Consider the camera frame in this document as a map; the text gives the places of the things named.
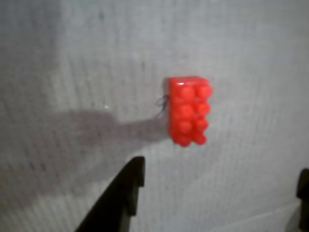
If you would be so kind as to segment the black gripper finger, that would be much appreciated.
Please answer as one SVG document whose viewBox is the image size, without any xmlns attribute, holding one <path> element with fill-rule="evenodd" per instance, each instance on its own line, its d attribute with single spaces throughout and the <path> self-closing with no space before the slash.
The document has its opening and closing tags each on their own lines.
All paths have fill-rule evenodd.
<svg viewBox="0 0 309 232">
<path fill-rule="evenodd" d="M 134 157 L 108 185 L 91 208 L 78 232 L 128 232 L 136 216 L 139 189 L 145 183 L 145 157 Z"/>
<path fill-rule="evenodd" d="M 305 168 L 301 171 L 296 197 L 300 200 L 300 221 L 299 228 L 302 232 L 309 231 L 309 169 Z"/>
</svg>

